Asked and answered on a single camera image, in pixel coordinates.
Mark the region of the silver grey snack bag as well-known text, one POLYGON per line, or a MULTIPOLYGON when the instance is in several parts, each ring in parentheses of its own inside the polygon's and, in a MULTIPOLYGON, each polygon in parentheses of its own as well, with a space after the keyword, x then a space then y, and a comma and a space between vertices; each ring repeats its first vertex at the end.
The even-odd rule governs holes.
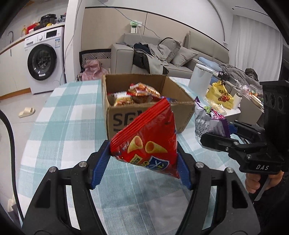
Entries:
POLYGON ((195 99, 195 137, 201 144, 201 136, 211 133, 221 137, 230 137, 227 119, 211 106, 203 105, 199 98, 195 99))

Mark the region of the red cone snack bag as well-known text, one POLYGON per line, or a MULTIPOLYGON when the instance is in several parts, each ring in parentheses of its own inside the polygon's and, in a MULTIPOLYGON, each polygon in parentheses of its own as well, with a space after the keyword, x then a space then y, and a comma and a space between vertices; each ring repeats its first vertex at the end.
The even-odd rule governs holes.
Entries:
POLYGON ((119 161, 178 179, 176 137, 174 113, 163 98, 111 139, 110 152, 119 161))

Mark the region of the red white snack bag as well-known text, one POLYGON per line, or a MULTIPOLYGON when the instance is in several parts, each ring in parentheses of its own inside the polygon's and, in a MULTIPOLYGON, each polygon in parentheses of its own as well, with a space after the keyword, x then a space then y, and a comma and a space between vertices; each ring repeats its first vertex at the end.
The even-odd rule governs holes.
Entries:
POLYGON ((131 84, 127 94, 130 95, 135 103, 158 102, 161 99, 160 93, 143 83, 131 84))

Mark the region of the orange white noodle snack bag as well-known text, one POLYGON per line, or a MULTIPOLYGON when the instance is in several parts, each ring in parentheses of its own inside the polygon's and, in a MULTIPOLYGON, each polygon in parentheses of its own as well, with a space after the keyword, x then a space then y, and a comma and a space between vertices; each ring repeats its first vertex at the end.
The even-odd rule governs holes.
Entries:
POLYGON ((134 100, 131 95, 128 95, 126 91, 121 91, 117 93, 109 93, 107 99, 111 106, 120 106, 120 105, 130 105, 134 104, 134 100))

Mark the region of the yellow plastic bag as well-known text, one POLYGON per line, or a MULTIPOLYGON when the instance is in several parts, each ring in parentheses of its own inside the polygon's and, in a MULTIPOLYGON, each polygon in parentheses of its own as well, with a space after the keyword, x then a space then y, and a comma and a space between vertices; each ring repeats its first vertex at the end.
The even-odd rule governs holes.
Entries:
POLYGON ((206 98, 212 100, 216 104, 222 105, 226 109, 233 108, 234 98, 227 92, 222 81, 212 83, 212 86, 206 93, 206 98))

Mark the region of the brown cardboard box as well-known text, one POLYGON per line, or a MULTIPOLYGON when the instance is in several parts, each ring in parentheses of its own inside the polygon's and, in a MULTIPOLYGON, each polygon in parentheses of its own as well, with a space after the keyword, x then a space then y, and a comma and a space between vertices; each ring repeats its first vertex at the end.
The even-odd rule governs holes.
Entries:
POLYGON ((108 95, 127 91, 131 84, 143 83, 156 89, 161 96, 175 99, 171 104, 177 133, 185 130, 195 112, 195 101, 189 91, 173 78, 152 74, 106 74, 101 79, 102 105, 108 139, 129 125, 155 102, 113 106, 108 95))

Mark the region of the white cylindrical kettle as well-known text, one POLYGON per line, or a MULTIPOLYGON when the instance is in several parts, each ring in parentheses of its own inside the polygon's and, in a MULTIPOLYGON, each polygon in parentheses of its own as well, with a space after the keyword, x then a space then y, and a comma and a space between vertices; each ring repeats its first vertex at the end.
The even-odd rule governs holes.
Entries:
POLYGON ((212 76, 213 70, 211 68, 202 64, 195 65, 188 87, 199 99, 205 97, 212 76))

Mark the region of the grey sofa cushion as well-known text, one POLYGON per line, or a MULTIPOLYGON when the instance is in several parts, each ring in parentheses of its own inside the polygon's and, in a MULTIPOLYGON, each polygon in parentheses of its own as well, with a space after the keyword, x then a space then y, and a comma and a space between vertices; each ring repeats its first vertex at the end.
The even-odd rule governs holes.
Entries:
POLYGON ((180 50, 176 53, 176 56, 172 59, 171 63, 176 67, 182 67, 190 60, 195 58, 198 55, 197 51, 181 47, 180 50))

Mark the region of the teal plaid tablecloth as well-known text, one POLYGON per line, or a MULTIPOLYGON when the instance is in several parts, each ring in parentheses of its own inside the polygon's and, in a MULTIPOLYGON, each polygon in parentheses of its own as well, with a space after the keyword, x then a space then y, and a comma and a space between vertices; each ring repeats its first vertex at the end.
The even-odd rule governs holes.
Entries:
MULTIPOLYGON (((22 212, 51 166, 75 166, 99 150, 106 138, 100 81, 55 89, 23 152, 17 184, 22 212)), ((111 158, 91 195, 108 234, 175 234, 191 192, 174 177, 111 158)))

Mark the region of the beige slipper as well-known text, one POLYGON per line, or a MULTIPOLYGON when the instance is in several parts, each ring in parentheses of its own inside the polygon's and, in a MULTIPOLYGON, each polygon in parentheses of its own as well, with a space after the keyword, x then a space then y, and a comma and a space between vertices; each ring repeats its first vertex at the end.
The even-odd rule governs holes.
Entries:
POLYGON ((32 107, 26 107, 24 108, 24 110, 22 110, 19 114, 18 117, 19 118, 26 118, 29 117, 31 115, 33 115, 35 113, 35 109, 32 107))

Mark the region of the pile of grey clothes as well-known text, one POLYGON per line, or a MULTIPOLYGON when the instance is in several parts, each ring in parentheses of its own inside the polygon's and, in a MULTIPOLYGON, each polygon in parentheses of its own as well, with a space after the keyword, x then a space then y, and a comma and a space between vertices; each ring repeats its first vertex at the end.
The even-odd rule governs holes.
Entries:
POLYGON ((149 74, 167 75, 168 57, 171 50, 163 44, 143 44, 133 45, 133 65, 146 70, 149 74))

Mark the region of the grey fabric sofa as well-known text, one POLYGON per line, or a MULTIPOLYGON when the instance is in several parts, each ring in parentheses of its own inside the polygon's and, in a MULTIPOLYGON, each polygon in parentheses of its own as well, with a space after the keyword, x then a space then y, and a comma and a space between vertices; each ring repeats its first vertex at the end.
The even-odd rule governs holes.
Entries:
POLYGON ((189 31, 183 42, 125 33, 111 47, 110 70, 119 73, 152 73, 191 78, 198 59, 217 64, 229 62, 229 51, 210 37, 189 31))

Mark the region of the pink cloth bundle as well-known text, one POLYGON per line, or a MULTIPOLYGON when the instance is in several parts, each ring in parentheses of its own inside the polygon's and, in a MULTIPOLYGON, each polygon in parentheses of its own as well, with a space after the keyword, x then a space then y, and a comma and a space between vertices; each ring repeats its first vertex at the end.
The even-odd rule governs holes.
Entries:
POLYGON ((110 69, 105 69, 99 60, 87 60, 84 71, 79 74, 79 80, 100 80, 106 74, 110 74, 110 69))

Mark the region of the black patterned chair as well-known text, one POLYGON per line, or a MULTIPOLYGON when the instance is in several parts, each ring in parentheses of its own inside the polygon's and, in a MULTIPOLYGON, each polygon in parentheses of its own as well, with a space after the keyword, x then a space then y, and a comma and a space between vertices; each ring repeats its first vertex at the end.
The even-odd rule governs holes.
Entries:
POLYGON ((84 66, 88 60, 98 60, 103 68, 110 70, 111 49, 94 49, 79 52, 79 63, 81 71, 84 71, 84 66))

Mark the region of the white front-load washing machine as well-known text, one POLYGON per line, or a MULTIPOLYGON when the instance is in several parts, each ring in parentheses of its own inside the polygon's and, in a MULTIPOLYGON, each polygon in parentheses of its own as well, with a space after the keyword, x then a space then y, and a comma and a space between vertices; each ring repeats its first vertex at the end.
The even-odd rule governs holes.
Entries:
POLYGON ((64 26, 35 33, 24 41, 26 77, 32 94, 53 91, 66 83, 64 26))

